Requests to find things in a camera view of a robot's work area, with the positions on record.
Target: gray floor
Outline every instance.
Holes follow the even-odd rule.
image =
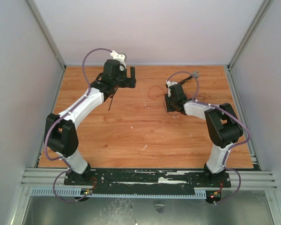
[[[66,204],[55,197],[31,197],[25,225],[272,225],[264,192],[240,192],[218,204],[204,200],[91,198]]]

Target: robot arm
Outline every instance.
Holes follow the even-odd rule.
[[[206,120],[213,146],[204,170],[209,181],[216,179],[225,172],[224,167],[230,154],[229,147],[238,142],[238,139],[243,135],[242,127],[218,109],[208,104],[202,104],[196,99],[187,99],[181,84],[167,82],[167,86],[169,91],[165,95],[165,100],[168,112],[177,111],[184,115]],[[229,103],[216,106],[236,117]]]
[[[97,106],[113,97],[118,88],[135,88],[136,84],[134,67],[130,68],[131,77],[127,78],[126,56],[115,51],[111,56],[113,59],[106,61],[103,72],[91,83],[90,91],[87,89],[72,106],[58,115],[51,113],[46,119],[45,137],[52,124],[67,114],[50,133],[48,147],[65,159],[74,173],[82,176],[90,165],[78,151],[78,126]]]

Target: white wall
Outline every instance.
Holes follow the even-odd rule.
[[[0,225],[34,165],[61,66],[25,0],[0,0]]]
[[[275,0],[233,67],[266,170],[281,190],[281,0]]]
[[[228,64],[262,1],[35,0],[67,65],[98,47],[129,64]]]

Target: wooden table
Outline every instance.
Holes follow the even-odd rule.
[[[102,70],[103,67],[87,67],[89,80],[93,81]],[[169,115],[163,105],[164,97],[152,100],[148,96],[154,85],[166,91],[165,80],[180,70],[199,71],[199,100],[214,104],[228,102],[234,107],[225,71],[221,66],[137,66],[136,88],[119,89],[110,111],[108,107],[111,100],[108,99],[78,127],[79,151],[92,167],[204,166],[212,148],[206,122],[177,113]],[[185,74],[176,75],[172,81],[186,77]],[[86,88],[81,67],[67,67],[54,113],[58,114],[72,105]],[[184,89],[192,96],[196,82],[193,79],[188,81]],[[163,91],[158,87],[150,91],[152,98],[161,94]],[[53,157],[55,153],[49,150],[49,155]],[[48,161],[44,154],[38,166],[65,167],[61,161]],[[252,168],[247,145],[233,149],[227,166]]]

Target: wooden tabletop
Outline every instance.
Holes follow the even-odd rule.
[[[103,67],[87,67],[92,82]],[[166,91],[165,80],[173,73],[199,71],[198,99],[207,103],[234,103],[222,66],[137,66],[136,88],[119,89],[108,111],[110,99],[92,111],[78,127],[79,151],[92,167],[134,168],[202,168],[209,159],[212,142],[204,120],[177,113],[169,115],[164,97],[150,99],[149,90],[158,85]],[[180,74],[172,81],[187,75]],[[81,67],[67,67],[55,114],[71,106],[87,88]],[[153,87],[151,98],[163,94]],[[192,96],[196,82],[184,85]],[[56,154],[50,150],[51,157]],[[63,162],[50,162],[42,154],[39,167],[65,167]],[[252,168],[247,145],[235,147],[228,159],[228,167]]]

